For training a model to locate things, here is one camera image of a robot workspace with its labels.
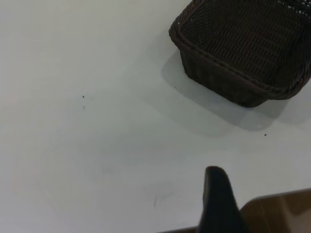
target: basket rim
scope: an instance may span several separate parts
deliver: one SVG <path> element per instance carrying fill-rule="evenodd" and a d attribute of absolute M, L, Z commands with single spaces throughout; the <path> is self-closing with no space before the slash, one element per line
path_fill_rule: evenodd
<path fill-rule="evenodd" d="M 212 54 L 202 50 L 198 46 L 191 43 L 188 39 L 184 37 L 181 32 L 183 25 L 186 21 L 195 14 L 195 12 L 203 4 L 206 4 L 207 0 L 192 0 L 192 2 L 183 10 L 183 12 L 175 19 L 171 28 L 169 30 L 169 35 L 171 40 L 175 45 L 187 53 L 194 59 L 203 60 L 205 63 L 210 64 L 211 66 L 216 66 L 225 71 L 229 76 L 234 76 L 236 81 L 238 81 L 244 87 L 251 89 L 252 91 L 260 94 L 262 96 L 268 97 L 269 99 L 283 100 L 289 99 L 296 95 L 301 88 L 308 82 L 310 69 L 305 68 L 303 72 L 300 72 L 298 76 L 290 83 L 287 87 L 275 87 L 272 85 L 267 85 L 265 83 L 259 82 L 257 79 L 246 75 L 240 70 L 235 69 L 230 66 L 228 63 L 217 59 Z M 308 60 L 308 67 L 311 65 L 311 61 Z"/>

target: white tabletop surface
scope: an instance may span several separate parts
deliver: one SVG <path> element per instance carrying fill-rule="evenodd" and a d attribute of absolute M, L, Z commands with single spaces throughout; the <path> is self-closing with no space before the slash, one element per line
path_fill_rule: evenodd
<path fill-rule="evenodd" d="M 0 2 L 0 232 L 194 226 L 211 165 L 240 207 L 311 187 L 311 86 L 248 110 L 188 79 L 189 1 Z"/>

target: wooden surface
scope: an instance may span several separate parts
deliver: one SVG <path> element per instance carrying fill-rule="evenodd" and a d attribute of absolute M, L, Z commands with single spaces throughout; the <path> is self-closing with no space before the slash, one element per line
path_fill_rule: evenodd
<path fill-rule="evenodd" d="M 241 214 L 250 233 L 310 233 L 311 189 L 249 201 Z M 195 233 L 196 228 L 166 233 Z"/>

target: wicker basket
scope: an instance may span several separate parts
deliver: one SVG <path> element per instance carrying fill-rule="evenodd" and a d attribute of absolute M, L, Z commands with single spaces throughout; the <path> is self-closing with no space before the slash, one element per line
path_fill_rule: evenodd
<path fill-rule="evenodd" d="M 296 95 L 311 75 L 311 0 L 193 0 L 170 28 L 185 73 L 256 107 Z"/>

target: black object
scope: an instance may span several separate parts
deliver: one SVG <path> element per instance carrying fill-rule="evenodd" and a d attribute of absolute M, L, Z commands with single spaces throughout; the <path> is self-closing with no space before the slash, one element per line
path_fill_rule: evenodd
<path fill-rule="evenodd" d="M 219 167 L 206 169 L 203 205 L 198 233 L 249 233 L 236 205 L 229 178 Z"/>

